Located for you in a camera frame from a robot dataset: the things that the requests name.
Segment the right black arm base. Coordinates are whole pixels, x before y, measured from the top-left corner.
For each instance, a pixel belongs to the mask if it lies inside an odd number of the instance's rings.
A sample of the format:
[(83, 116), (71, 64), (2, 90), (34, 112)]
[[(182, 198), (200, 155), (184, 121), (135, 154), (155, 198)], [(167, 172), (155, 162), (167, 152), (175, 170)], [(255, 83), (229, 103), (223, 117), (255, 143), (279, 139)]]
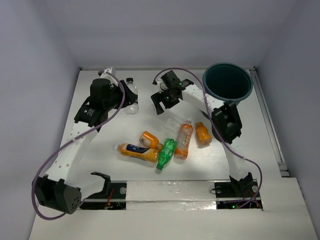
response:
[(234, 210), (250, 200), (258, 190), (258, 183), (254, 180), (244, 191), (235, 192), (229, 181), (218, 181), (214, 183), (209, 191), (216, 197), (216, 208), (218, 210)]

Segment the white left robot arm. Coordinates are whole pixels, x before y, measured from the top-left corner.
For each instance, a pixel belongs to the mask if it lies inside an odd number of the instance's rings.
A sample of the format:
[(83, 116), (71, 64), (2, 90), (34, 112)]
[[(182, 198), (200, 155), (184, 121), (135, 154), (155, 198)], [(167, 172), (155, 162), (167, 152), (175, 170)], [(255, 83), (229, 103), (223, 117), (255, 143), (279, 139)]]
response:
[(106, 78), (92, 81), (90, 95), (77, 111), (66, 143), (45, 161), (46, 164), (53, 163), (44, 175), (40, 176), (45, 164), (32, 181), (31, 201), (39, 217), (49, 219), (40, 213), (38, 205), (71, 215), (83, 200), (92, 196), (108, 198), (112, 194), (112, 182), (107, 174), (94, 171), (91, 175), (103, 180), (91, 180), (84, 184), (75, 183), (73, 177), (91, 141), (101, 127), (112, 119), (108, 113), (113, 109), (119, 112), (136, 99), (137, 95), (131, 92), (124, 80), (118, 81), (118, 84)]

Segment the clear Pepsi bottle black cap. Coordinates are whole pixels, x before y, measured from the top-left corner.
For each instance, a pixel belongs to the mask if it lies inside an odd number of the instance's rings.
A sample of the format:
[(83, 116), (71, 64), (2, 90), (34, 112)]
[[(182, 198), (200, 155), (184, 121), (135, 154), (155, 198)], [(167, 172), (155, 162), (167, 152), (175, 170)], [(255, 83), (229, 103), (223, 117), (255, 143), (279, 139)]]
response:
[(126, 97), (128, 105), (124, 108), (124, 112), (127, 115), (135, 115), (139, 112), (138, 88), (134, 83), (134, 79), (131, 77), (126, 79), (126, 86), (129, 92)]

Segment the tall orange bottle white cap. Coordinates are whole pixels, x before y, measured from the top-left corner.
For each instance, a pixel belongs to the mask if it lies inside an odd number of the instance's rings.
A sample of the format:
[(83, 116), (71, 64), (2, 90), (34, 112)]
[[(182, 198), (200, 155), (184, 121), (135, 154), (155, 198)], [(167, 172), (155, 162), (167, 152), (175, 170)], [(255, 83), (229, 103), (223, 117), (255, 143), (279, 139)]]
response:
[(174, 152), (174, 157), (180, 160), (186, 160), (189, 153), (189, 145), (191, 141), (191, 136), (193, 134), (193, 126), (191, 120), (186, 120), (180, 126), (177, 135), (177, 146)]

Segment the clear Pocari bottle white cap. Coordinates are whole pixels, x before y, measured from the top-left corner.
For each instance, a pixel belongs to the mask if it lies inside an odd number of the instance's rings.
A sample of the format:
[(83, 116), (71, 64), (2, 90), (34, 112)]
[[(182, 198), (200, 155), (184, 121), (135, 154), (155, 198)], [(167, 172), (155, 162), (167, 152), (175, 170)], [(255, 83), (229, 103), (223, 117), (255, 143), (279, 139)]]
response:
[(162, 124), (168, 129), (173, 132), (178, 132), (185, 122), (185, 119), (178, 116), (171, 110), (165, 110), (164, 113), (157, 115), (156, 108), (154, 105), (149, 107), (150, 112), (154, 117), (162, 122)]

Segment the orange bottle blue label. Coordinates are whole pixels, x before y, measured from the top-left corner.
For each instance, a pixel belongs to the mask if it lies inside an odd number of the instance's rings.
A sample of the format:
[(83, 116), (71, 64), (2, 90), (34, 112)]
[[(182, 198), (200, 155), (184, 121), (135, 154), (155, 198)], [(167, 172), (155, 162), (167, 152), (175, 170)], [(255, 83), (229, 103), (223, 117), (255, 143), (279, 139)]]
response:
[(116, 144), (114, 149), (121, 155), (137, 158), (150, 163), (156, 163), (158, 159), (158, 151), (153, 148), (140, 147), (129, 143)]

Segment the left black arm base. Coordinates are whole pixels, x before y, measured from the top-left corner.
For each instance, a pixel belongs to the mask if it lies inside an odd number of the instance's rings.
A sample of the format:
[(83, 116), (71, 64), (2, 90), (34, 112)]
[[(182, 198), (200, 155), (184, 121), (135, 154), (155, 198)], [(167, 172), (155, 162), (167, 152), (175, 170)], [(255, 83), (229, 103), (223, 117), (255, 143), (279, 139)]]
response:
[(82, 201), (81, 210), (125, 210), (127, 201), (127, 182), (112, 181), (107, 174), (92, 172), (91, 175), (103, 179), (102, 190), (95, 192)]

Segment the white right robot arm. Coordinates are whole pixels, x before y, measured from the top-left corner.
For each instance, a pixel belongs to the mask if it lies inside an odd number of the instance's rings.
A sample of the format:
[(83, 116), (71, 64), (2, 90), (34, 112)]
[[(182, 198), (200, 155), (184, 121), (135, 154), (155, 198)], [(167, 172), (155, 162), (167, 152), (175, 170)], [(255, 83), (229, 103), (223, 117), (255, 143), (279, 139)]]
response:
[(223, 146), (229, 166), (229, 187), (233, 195), (244, 198), (253, 186), (254, 180), (246, 166), (240, 144), (242, 122), (237, 104), (231, 100), (222, 101), (206, 93), (203, 84), (197, 86), (189, 79), (180, 80), (175, 68), (160, 71), (153, 79), (157, 92), (151, 96), (157, 115), (177, 105), (187, 102), (206, 112), (211, 122), (212, 133)]

